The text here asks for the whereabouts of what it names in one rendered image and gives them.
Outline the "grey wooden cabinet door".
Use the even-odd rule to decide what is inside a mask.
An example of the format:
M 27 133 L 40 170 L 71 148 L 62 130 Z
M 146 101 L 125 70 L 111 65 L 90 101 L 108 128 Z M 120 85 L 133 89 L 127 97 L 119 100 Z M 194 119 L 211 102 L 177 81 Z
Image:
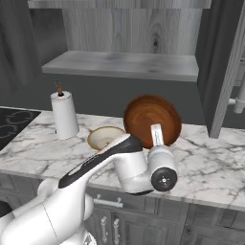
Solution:
M 245 48 L 245 0 L 212 0 L 202 11 L 197 48 L 197 88 L 206 127 L 218 138 Z
M 32 83 L 44 64 L 67 50 L 61 9 L 0 0 L 0 99 Z

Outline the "white paper towel roll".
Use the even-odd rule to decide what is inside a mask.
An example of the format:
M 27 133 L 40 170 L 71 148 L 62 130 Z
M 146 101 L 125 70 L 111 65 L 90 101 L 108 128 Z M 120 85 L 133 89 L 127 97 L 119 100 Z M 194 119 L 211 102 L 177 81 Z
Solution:
M 72 94 L 63 91 L 61 83 L 54 81 L 56 91 L 50 96 L 59 140 L 68 140 L 79 133 L 78 118 Z

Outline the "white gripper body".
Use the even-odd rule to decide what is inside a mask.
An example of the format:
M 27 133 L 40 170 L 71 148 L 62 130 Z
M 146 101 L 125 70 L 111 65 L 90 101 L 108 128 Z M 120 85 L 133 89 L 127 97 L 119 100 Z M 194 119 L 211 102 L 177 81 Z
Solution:
M 164 137 L 162 132 L 162 127 L 159 123 L 150 126 L 151 137 L 154 146 L 160 146 L 164 144 Z

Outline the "grey cupboard door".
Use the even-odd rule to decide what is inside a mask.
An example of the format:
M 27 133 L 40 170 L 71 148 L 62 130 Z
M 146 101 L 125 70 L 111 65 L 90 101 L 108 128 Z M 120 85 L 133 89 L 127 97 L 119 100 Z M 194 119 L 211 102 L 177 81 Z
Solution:
M 184 224 L 135 212 L 111 212 L 119 245 L 180 245 Z
M 100 220 L 106 216 L 107 243 L 103 243 Z M 85 221 L 88 232 L 96 239 L 98 245 L 111 245 L 111 217 L 109 210 L 94 208 L 92 215 Z

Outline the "black hob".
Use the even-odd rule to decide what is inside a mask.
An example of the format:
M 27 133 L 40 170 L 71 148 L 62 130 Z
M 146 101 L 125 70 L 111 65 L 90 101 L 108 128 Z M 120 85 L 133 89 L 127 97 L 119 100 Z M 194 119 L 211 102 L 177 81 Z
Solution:
M 0 108 L 0 151 L 39 114 L 39 111 Z

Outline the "beige bowl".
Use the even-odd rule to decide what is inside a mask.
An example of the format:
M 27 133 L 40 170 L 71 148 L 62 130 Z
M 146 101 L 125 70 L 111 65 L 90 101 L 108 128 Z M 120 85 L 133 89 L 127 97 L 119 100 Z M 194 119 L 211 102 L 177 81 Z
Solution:
M 121 128 L 116 126 L 102 126 L 90 132 L 87 143 L 96 150 L 101 150 L 113 140 L 124 134 Z

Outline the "grey drawer front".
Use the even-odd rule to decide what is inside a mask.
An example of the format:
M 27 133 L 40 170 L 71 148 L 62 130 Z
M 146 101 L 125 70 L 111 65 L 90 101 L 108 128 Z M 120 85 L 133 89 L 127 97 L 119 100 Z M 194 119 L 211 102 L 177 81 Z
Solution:
M 245 231 L 245 212 L 190 204 L 186 223 Z
M 113 209 L 155 214 L 156 201 L 154 198 L 148 198 L 145 196 L 135 196 L 135 195 L 130 195 L 128 193 L 123 193 L 123 192 L 108 190 L 108 189 L 88 188 L 86 192 L 93 199 L 95 199 L 97 195 L 100 194 L 101 198 L 104 200 L 116 201 L 117 198 L 120 197 L 123 202 L 122 208 L 115 208 L 115 207 L 96 204 L 97 206 L 101 206 L 104 208 L 113 208 Z
M 40 183 L 39 179 L 0 173 L 0 198 L 6 199 L 11 195 L 35 197 Z

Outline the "brown wooden bowl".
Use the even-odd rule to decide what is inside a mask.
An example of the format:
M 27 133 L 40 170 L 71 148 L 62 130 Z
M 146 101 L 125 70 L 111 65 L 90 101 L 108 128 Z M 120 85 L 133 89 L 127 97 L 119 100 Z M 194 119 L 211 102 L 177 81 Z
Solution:
M 151 126 L 162 128 L 164 143 L 172 145 L 179 138 L 182 119 L 176 107 L 156 95 L 142 95 L 132 100 L 123 113 L 125 131 L 139 138 L 144 148 L 152 148 Z

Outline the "grey wooden wall cabinet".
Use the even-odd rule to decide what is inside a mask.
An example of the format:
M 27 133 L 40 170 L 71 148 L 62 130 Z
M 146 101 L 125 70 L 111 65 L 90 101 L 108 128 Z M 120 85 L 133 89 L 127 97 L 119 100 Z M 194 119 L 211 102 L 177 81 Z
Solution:
M 28 0 L 47 74 L 197 81 L 212 0 Z

